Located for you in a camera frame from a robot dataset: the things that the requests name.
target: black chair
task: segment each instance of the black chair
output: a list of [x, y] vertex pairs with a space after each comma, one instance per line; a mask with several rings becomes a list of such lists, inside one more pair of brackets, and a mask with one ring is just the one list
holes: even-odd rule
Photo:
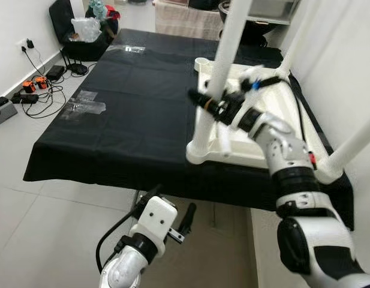
[[79, 61], [98, 61], [109, 46], [106, 32], [93, 43], [82, 41], [70, 41], [74, 33], [74, 26], [71, 19], [74, 18], [70, 0], [57, 0], [49, 8], [53, 27], [58, 41], [64, 45], [62, 49], [64, 55]]

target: floor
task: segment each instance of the floor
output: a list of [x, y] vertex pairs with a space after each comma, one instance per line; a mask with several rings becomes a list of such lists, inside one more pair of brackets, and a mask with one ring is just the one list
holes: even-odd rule
[[[124, 26], [153, 29], [150, 18], [142, 21], [149, 6], [122, 9]], [[132, 19], [141, 22], [132, 26]], [[70, 97], [84, 78], [68, 78], [62, 84], [65, 95]], [[62, 96], [55, 101], [63, 103]], [[96, 244], [130, 210], [135, 192], [61, 180], [22, 181], [32, 146], [53, 116], [31, 119], [17, 109], [18, 115], [0, 125], [0, 288], [98, 287]], [[41, 104], [34, 109], [41, 110]], [[189, 204], [186, 199], [170, 200], [180, 214]], [[164, 257], [143, 274], [141, 287], [255, 287], [246, 211], [196, 204], [192, 234], [182, 245], [168, 241]], [[125, 223], [104, 244], [102, 260], [131, 224]]]

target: gray device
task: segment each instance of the gray device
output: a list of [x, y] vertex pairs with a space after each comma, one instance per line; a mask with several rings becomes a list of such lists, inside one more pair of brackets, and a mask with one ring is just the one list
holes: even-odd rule
[[0, 97], [0, 124], [17, 113], [17, 109], [8, 98]]

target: power adapter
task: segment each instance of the power adapter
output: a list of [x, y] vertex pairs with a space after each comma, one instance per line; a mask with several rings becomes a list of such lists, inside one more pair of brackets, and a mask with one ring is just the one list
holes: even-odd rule
[[11, 102], [13, 102], [13, 104], [35, 104], [38, 98], [39, 96], [37, 94], [21, 94], [20, 92], [16, 92], [11, 98]]
[[27, 43], [29, 49], [33, 49], [34, 48], [33, 41], [31, 41], [30, 39], [26, 39], [26, 43]]
[[46, 73], [46, 78], [52, 81], [58, 81], [59, 78], [65, 73], [65, 68], [63, 66], [54, 65], [49, 72]]

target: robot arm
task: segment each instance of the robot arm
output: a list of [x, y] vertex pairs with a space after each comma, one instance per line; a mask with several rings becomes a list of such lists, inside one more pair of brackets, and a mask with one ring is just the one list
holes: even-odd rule
[[177, 217], [175, 205], [159, 196], [157, 188], [143, 196], [132, 212], [138, 222], [118, 242], [116, 257], [102, 269], [100, 288], [138, 288], [143, 270], [163, 256], [167, 236], [183, 243], [195, 210], [195, 204], [190, 204], [177, 232], [171, 228]]
[[282, 218], [278, 244], [283, 264], [310, 287], [370, 288], [370, 275], [356, 260], [350, 233], [329, 196], [320, 191], [307, 145], [294, 130], [268, 112], [253, 107], [242, 111], [244, 97], [239, 93], [225, 95], [220, 103], [195, 90], [189, 96], [216, 121], [246, 131], [263, 150]]

